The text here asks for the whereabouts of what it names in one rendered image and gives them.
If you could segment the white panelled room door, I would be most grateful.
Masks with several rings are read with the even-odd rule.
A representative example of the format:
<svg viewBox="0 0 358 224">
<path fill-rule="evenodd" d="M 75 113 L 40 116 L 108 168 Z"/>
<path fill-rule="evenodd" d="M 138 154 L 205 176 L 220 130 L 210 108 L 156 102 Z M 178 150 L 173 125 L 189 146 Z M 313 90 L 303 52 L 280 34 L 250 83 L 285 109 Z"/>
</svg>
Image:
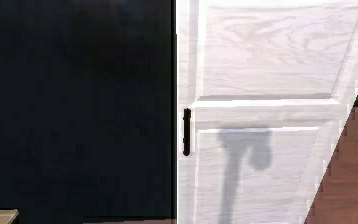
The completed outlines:
<svg viewBox="0 0 358 224">
<path fill-rule="evenodd" d="M 358 95 L 358 0 L 178 0 L 177 31 L 177 224 L 303 224 Z"/>
</svg>

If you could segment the pale wooden furniture top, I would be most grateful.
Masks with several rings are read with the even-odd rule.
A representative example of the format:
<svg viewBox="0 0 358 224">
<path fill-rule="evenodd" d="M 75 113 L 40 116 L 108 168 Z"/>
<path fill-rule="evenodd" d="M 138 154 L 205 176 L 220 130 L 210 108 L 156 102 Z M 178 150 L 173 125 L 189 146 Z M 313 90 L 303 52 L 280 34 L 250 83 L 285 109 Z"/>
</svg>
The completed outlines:
<svg viewBox="0 0 358 224">
<path fill-rule="evenodd" d="M 19 212 L 14 210 L 0 210 L 0 224 L 12 224 Z"/>
</svg>

